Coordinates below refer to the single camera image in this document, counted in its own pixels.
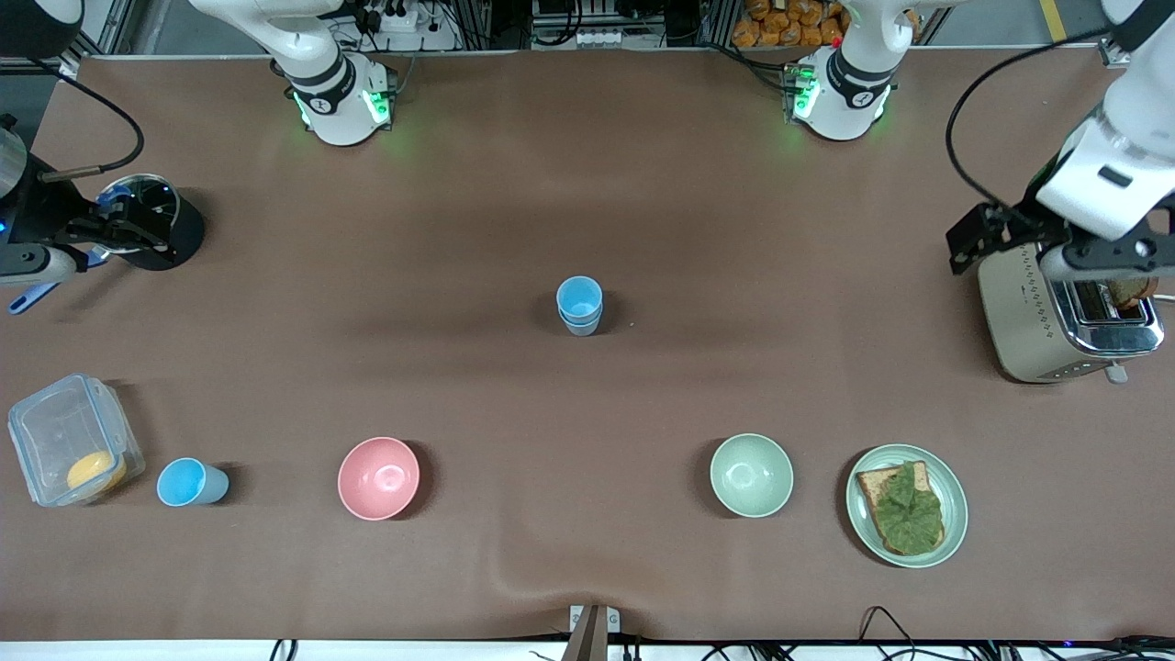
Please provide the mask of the dark bread slice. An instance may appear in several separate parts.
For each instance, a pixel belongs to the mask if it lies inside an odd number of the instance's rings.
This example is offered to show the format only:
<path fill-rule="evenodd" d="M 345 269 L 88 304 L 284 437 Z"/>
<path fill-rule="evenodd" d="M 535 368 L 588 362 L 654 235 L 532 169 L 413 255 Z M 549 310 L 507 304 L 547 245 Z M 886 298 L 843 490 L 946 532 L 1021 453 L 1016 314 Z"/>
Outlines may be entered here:
<path fill-rule="evenodd" d="M 1159 279 L 1146 277 L 1146 279 L 1109 279 L 1104 282 L 1108 286 L 1112 304 L 1119 310 L 1139 306 L 1141 301 L 1157 294 Z"/>

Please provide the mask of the white power strip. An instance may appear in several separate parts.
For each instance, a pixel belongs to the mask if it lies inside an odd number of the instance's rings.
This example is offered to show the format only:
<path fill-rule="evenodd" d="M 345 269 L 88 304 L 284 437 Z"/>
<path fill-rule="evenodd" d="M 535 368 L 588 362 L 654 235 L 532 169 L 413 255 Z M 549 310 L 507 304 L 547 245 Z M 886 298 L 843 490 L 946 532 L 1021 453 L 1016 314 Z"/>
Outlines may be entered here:
<path fill-rule="evenodd" d="M 419 1 L 380 0 L 361 6 L 357 25 L 368 34 L 415 34 L 419 25 Z"/>

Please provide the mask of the beige chrome toaster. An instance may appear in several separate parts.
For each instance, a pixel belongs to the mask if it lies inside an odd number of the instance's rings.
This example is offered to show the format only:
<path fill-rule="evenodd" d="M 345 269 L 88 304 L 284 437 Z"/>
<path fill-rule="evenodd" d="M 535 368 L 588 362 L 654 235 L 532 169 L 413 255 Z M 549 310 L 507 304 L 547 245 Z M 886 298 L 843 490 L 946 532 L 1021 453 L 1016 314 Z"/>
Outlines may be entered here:
<path fill-rule="evenodd" d="M 1153 297 L 1119 310 L 1109 279 L 1053 281 L 1042 247 L 995 252 L 979 264 L 983 312 L 1002 371 L 1016 382 L 1058 384 L 1104 371 L 1127 382 L 1124 363 L 1153 355 L 1166 339 Z"/>

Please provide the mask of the bag of orange buns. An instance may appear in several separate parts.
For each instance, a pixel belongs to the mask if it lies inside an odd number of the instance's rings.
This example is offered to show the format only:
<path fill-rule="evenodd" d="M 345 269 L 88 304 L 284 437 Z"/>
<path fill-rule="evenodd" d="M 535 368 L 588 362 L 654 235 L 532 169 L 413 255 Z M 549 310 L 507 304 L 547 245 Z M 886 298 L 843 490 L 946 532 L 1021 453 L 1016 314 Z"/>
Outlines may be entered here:
<path fill-rule="evenodd" d="M 850 12 L 832 0 L 741 0 L 730 41 L 737 49 L 838 46 L 850 25 Z"/>

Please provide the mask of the pink bowl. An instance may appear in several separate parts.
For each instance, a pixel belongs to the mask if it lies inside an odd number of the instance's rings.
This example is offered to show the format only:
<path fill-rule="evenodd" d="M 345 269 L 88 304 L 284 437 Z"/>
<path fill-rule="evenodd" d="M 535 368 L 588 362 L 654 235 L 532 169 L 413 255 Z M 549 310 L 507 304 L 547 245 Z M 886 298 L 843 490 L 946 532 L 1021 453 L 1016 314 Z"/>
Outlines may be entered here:
<path fill-rule="evenodd" d="M 407 443 L 371 438 L 344 457 L 337 473 L 337 493 L 350 514 L 364 521 L 400 515 L 419 492 L 419 460 Z"/>

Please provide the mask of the yellow round food piece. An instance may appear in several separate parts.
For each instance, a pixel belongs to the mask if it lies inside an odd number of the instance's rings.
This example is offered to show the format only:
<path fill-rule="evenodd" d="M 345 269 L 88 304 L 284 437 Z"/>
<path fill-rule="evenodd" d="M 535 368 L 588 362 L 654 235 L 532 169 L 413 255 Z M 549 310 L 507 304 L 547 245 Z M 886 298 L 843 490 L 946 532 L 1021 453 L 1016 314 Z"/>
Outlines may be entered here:
<path fill-rule="evenodd" d="M 123 481 L 127 463 L 123 456 L 95 451 L 80 457 L 66 475 L 67 487 L 76 493 L 102 493 Z"/>

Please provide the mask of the clear plastic container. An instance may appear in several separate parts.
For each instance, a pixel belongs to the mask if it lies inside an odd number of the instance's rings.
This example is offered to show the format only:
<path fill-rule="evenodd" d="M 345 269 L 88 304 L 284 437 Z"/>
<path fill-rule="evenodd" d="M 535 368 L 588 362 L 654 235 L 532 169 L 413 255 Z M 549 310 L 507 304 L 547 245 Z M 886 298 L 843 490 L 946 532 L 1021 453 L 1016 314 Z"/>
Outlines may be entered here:
<path fill-rule="evenodd" d="M 18 402 L 8 411 L 7 429 L 32 501 L 45 508 L 96 501 L 145 468 L 118 392 L 89 375 L 68 375 Z M 123 456 L 123 481 L 102 493 L 70 492 L 70 465 L 95 451 Z"/>

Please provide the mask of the pale green plate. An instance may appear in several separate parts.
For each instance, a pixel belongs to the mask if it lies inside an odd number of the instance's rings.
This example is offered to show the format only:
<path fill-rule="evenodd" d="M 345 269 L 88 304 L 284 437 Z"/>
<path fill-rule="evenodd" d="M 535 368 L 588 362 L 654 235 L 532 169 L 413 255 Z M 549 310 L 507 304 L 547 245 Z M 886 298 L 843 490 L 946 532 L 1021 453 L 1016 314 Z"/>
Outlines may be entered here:
<path fill-rule="evenodd" d="M 932 493 L 940 498 L 944 507 L 944 540 L 936 548 L 926 554 L 902 555 L 884 547 L 877 524 L 868 513 L 868 498 L 860 486 L 857 475 L 868 470 L 897 468 L 902 463 L 924 463 L 927 470 L 927 484 Z M 844 505 L 848 521 L 860 541 L 870 552 L 895 567 L 922 569 L 944 564 L 956 553 L 964 544 L 968 526 L 968 507 L 961 483 L 956 473 L 939 459 L 939 457 L 904 443 L 891 443 L 886 446 L 870 448 L 857 460 L 852 470 L 852 480 L 845 488 Z"/>

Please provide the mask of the blue plastic cup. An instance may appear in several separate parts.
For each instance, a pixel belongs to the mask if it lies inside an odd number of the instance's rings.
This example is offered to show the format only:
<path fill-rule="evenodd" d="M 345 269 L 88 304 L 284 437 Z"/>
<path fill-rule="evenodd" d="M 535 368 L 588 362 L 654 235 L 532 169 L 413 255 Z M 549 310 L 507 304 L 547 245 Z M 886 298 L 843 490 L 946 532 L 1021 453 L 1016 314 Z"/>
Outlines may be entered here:
<path fill-rule="evenodd" d="M 563 319 L 572 325 L 588 325 L 603 313 L 604 290 L 599 282 L 586 275 L 564 279 L 555 290 L 555 306 Z"/>
<path fill-rule="evenodd" d="M 156 483 L 157 499 L 173 508 L 214 505 L 228 490 L 229 477 L 222 468 L 194 457 L 180 457 L 166 465 Z"/>

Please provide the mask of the pale green bowl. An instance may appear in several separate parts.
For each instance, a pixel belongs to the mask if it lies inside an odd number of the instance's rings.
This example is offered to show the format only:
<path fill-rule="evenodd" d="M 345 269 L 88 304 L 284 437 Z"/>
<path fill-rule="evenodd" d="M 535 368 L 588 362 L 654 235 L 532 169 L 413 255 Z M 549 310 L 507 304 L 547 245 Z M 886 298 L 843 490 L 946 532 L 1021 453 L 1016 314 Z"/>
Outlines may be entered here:
<path fill-rule="evenodd" d="M 776 515 L 795 486 L 788 452 L 776 440 L 740 432 L 718 444 L 709 467 L 711 490 L 721 506 L 741 518 Z"/>

